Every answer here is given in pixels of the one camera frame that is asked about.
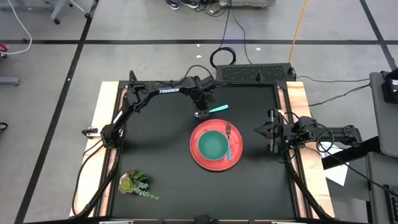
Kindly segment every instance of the concrete floor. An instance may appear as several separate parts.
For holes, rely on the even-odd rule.
[[[394,17],[398,2],[366,2],[383,38],[398,40],[398,19]],[[92,0],[78,3],[89,11]],[[237,8],[235,13],[247,39],[291,40],[302,4],[303,0],[278,0],[275,7],[266,11]],[[80,11],[69,7],[63,8],[58,26],[51,21],[49,12],[17,13],[34,40],[79,40],[86,23]],[[87,40],[221,39],[225,19],[226,14],[213,18],[184,6],[177,12],[171,11],[163,0],[99,0]],[[0,11],[0,21],[7,21],[0,24],[0,40],[27,38],[10,11]],[[229,18],[226,39],[243,39],[233,18]],[[359,0],[309,0],[298,39],[377,40]],[[1,75],[22,79],[19,87],[0,86],[0,121],[10,124],[0,134],[0,223],[12,223],[16,218],[75,55],[76,45],[60,43],[34,44],[24,54],[0,59]],[[237,53],[237,64],[248,63],[243,45],[230,46]],[[9,45],[11,52],[25,47]],[[86,144],[80,131],[91,124],[102,81],[126,80],[132,69],[139,80],[179,79],[193,64],[215,73],[208,57],[217,47],[216,44],[84,45],[25,222],[68,217]],[[288,61],[290,45],[248,44],[247,48],[253,63],[279,63]],[[398,46],[388,45],[388,49],[398,60]],[[230,56],[222,52],[215,60],[218,64],[229,63]],[[380,45],[296,45],[292,66],[299,76],[321,80],[354,80],[367,78],[370,72],[391,70]],[[192,75],[206,74],[198,69]],[[309,103],[366,84],[300,81],[305,84]],[[369,88],[313,107],[311,111],[327,126],[357,126],[364,140],[377,135]],[[355,167],[365,171],[363,162],[357,162]],[[366,211],[358,212],[358,203],[340,199],[344,196],[366,200],[363,192],[347,194],[355,192],[353,186],[362,185],[363,180],[355,179],[351,172],[347,178],[344,187],[329,184],[331,196],[336,196],[333,204],[338,205],[336,216],[363,220]],[[347,206],[355,206],[351,210],[356,212],[347,212]]]

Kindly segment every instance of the teal bowl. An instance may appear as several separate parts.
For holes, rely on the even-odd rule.
[[[222,159],[228,152],[228,140],[219,131],[207,131],[200,136],[198,149],[201,156],[210,161]]]

